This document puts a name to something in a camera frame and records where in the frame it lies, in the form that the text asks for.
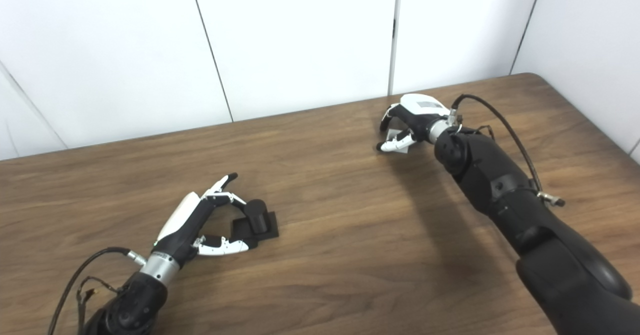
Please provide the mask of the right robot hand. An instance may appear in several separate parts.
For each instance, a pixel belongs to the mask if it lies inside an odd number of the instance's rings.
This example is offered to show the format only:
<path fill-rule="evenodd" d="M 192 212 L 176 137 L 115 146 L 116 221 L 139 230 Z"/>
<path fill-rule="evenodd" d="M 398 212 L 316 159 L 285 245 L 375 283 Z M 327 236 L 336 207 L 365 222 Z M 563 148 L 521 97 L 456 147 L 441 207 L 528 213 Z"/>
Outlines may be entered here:
<path fill-rule="evenodd" d="M 436 98 L 422 93 L 404 94 L 399 102 L 389 105 L 382 116 L 379 131 L 386 132 L 393 119 L 400 120 L 406 128 L 386 141 L 379 142 L 379 152 L 403 152 L 419 142 L 434 144 L 446 129 L 454 126 L 455 111 Z"/>

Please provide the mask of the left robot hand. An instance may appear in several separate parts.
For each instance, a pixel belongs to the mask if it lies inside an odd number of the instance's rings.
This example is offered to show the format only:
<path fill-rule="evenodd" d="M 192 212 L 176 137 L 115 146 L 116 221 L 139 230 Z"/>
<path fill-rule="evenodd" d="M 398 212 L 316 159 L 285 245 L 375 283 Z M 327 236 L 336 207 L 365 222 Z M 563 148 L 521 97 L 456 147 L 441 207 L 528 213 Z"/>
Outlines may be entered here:
<path fill-rule="evenodd" d="M 166 255 L 183 268 L 195 256 L 234 255 L 256 248 L 256 240 L 231 240 L 221 235 L 201 235 L 201 229 L 215 209 L 226 205 L 245 209 L 247 203 L 243 199 L 226 191 L 226 186 L 237 177 L 237 173 L 230 173 L 203 194 L 188 193 L 163 225 L 152 253 Z"/>

